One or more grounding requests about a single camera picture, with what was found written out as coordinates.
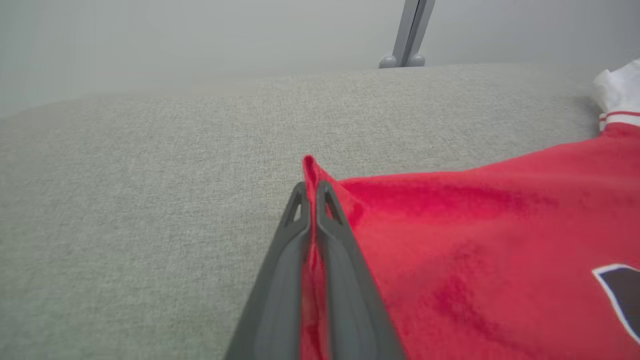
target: gray wall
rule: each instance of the gray wall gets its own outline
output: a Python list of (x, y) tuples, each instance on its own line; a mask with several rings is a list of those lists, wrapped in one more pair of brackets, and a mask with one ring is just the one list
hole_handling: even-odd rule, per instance
[[(0, 0), (0, 116), (122, 92), (192, 93), (375, 69), (403, 0)], [(427, 65), (640, 56), (639, 0), (436, 0)]]

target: red garment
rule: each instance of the red garment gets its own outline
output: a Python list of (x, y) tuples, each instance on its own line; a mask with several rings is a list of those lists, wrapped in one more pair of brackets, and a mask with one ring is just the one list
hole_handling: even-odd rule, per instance
[[(313, 212), (332, 183), (408, 358), (640, 359), (592, 272), (640, 268), (640, 127), (463, 172), (336, 181), (303, 166)], [(326, 359), (312, 241), (301, 351)]]

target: white outline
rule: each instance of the white outline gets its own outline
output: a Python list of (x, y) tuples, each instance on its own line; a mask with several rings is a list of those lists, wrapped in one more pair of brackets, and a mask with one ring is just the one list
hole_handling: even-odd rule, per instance
[(611, 305), (613, 306), (613, 309), (615, 310), (616, 315), (618, 316), (618, 319), (620, 320), (622, 325), (625, 327), (625, 330), (629, 333), (629, 335), (631, 335), (631, 337), (636, 341), (636, 343), (640, 344), (640, 338), (638, 337), (638, 335), (634, 333), (634, 331), (631, 329), (631, 326), (629, 326), (629, 323), (627, 322), (625, 315), (622, 313), (622, 309), (620, 309), (620, 304), (618, 303), (618, 299), (609, 288), (609, 285), (607, 285), (607, 283), (602, 279), (602, 276), (601, 276), (602, 274), (605, 274), (607, 272), (617, 270), (617, 269), (631, 269), (633, 271), (640, 272), (640, 270), (624, 264), (611, 264), (607, 266), (602, 266), (600, 268), (593, 269), (591, 272), (596, 277), (596, 279), (598, 279), (598, 282), (600, 283), (600, 285), (602, 285), (602, 288), (604, 288), (604, 291), (607, 293), (607, 296), (611, 301)]

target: white outlined black patch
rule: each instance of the white outlined black patch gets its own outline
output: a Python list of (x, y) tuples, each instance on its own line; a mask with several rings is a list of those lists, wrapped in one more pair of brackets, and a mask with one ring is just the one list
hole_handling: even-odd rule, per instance
[(624, 264), (611, 264), (592, 272), (607, 293), (618, 319), (640, 344), (640, 271)]

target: gray textured fabric surface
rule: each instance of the gray textured fabric surface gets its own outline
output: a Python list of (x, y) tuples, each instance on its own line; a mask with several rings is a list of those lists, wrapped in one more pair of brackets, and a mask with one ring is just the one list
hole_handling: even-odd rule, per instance
[(220, 358), (304, 154), (345, 178), (594, 137), (594, 74), (570, 75), (372, 70), (0, 120), (0, 357)]

